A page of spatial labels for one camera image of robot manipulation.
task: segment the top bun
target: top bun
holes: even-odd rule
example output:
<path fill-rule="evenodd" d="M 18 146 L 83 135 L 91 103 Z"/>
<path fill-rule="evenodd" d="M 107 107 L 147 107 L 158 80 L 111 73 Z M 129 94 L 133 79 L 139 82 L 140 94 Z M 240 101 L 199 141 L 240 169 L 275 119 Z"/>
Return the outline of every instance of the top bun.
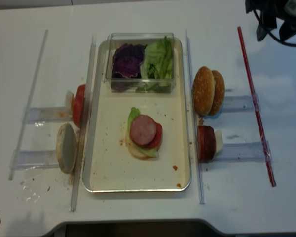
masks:
<path fill-rule="evenodd" d="M 207 115 L 215 95 L 214 76 L 208 67 L 201 67 L 196 73 L 192 93 L 196 112 L 202 116 Z"/>
<path fill-rule="evenodd" d="M 215 95 L 212 108 L 208 113 L 208 115 L 211 116 L 215 115 L 220 110 L 225 97 L 225 83 L 222 75 L 216 70 L 212 70 L 212 74 L 215 81 Z"/>

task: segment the green lettuce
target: green lettuce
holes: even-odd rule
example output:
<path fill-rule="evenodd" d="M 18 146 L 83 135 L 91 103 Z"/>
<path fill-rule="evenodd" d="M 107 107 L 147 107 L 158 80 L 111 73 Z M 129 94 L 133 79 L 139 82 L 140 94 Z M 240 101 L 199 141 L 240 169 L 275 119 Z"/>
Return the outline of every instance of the green lettuce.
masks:
<path fill-rule="evenodd" d="M 140 110 L 137 109 L 136 107 L 132 107 L 129 115 L 128 115 L 128 120 L 127 120 L 127 140 L 131 143 L 131 146 L 136 147 L 136 149 L 141 152 L 142 154 L 149 156 L 149 157 L 158 157 L 159 153 L 156 148 L 153 149 L 147 149 L 147 148 L 142 148 L 137 146 L 135 143 L 133 143 L 132 139 L 130 138 L 130 126 L 133 122 L 133 120 L 140 115 Z"/>
<path fill-rule="evenodd" d="M 137 92 L 151 90 L 168 92 L 168 90 L 171 90 L 173 53 L 171 41 L 167 37 L 145 48 L 145 59 L 140 66 L 140 72 L 143 79 L 165 79 L 165 82 L 145 84 L 138 87 Z"/>

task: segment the tomato slice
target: tomato slice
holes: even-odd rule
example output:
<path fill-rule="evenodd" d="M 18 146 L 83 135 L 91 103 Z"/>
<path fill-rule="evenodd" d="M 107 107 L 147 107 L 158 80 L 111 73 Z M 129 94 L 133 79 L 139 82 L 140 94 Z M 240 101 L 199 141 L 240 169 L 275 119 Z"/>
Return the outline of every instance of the tomato slice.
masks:
<path fill-rule="evenodd" d="M 85 84 L 80 85 L 74 99 L 73 121 L 77 127 L 81 125 L 83 106 L 84 106 Z"/>
<path fill-rule="evenodd" d="M 158 149 L 160 146 L 161 139 L 162 139 L 162 126 L 159 123 L 156 123 L 156 125 L 157 125 L 157 132 L 154 139 L 152 140 L 152 142 L 150 142 L 148 145 L 145 146 L 148 149 L 152 149 L 152 148 Z"/>

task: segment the rectangular tray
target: rectangular tray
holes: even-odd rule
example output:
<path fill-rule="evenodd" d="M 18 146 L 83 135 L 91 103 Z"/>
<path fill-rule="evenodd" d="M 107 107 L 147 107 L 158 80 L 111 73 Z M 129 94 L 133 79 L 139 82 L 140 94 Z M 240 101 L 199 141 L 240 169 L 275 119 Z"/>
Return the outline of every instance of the rectangular tray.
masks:
<path fill-rule="evenodd" d="M 107 46 L 103 42 L 98 52 L 82 175 L 85 188 L 94 193 L 186 189 L 191 171 L 181 42 L 174 40 L 175 86 L 170 94 L 112 92 L 105 80 Z M 133 106 L 163 126 L 158 158 L 136 159 L 125 146 Z"/>

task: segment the bottom bun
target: bottom bun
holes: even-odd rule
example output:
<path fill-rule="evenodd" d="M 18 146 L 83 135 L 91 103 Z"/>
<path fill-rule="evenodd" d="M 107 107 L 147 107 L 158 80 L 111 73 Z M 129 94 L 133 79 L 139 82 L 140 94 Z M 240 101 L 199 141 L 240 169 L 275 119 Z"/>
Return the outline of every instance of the bottom bun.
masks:
<path fill-rule="evenodd" d="M 126 146 L 129 150 L 130 154 L 132 154 L 133 157 L 135 157 L 137 159 L 149 159 L 150 158 L 149 156 L 138 151 L 135 143 L 132 141 L 132 139 L 130 139 L 130 136 L 127 132 L 125 135 L 125 142 L 126 142 Z"/>

